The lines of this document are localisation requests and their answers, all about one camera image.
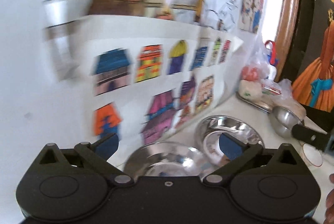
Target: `orange and yellow house drawing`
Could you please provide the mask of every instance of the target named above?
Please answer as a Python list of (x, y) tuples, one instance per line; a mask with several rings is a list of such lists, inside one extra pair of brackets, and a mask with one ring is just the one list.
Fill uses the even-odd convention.
[(136, 83), (160, 76), (161, 45), (145, 46), (138, 57)]

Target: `small metal bowl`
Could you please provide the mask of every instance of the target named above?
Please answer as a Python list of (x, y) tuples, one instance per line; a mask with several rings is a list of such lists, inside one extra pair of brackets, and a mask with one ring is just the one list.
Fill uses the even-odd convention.
[(260, 135), (245, 122), (225, 115), (207, 117), (197, 126), (196, 146), (210, 159), (212, 164), (218, 167), (228, 162), (219, 148), (219, 137), (222, 133), (228, 133), (245, 144), (260, 143), (264, 147)]
[(140, 147), (124, 166), (124, 172), (135, 181), (139, 176), (199, 176), (202, 179), (213, 171), (213, 165), (199, 150), (175, 142)]
[(292, 137), (291, 130), (296, 124), (304, 124), (293, 112), (281, 106), (273, 108), (269, 120), (275, 132), (283, 138)]

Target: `screw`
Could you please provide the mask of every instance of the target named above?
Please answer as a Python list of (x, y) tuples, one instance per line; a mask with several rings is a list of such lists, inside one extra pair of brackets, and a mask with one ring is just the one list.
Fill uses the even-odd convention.
[(165, 182), (165, 186), (172, 186), (173, 183), (172, 182)]
[(117, 177), (115, 177), (115, 182), (117, 182), (118, 184), (126, 184), (130, 181), (131, 177), (129, 177), (128, 175), (118, 175)]
[(209, 183), (212, 183), (212, 184), (217, 184), (217, 183), (220, 183), (223, 178), (222, 176), (220, 175), (209, 175), (207, 178), (206, 178), (207, 182)]

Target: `red handle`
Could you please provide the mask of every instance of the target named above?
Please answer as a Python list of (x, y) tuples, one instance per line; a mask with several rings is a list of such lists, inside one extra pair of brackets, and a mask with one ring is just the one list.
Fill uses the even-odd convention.
[(275, 65), (275, 59), (276, 59), (276, 43), (272, 40), (267, 40), (265, 42), (265, 46), (267, 46), (269, 43), (271, 43), (273, 45), (273, 49), (272, 49), (272, 57), (270, 59), (270, 64), (271, 65)]

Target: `blue roof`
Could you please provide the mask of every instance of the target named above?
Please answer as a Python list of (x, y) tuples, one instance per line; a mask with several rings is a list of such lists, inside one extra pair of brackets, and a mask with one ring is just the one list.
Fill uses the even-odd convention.
[(124, 49), (113, 49), (99, 56), (95, 74), (100, 74), (130, 65)]

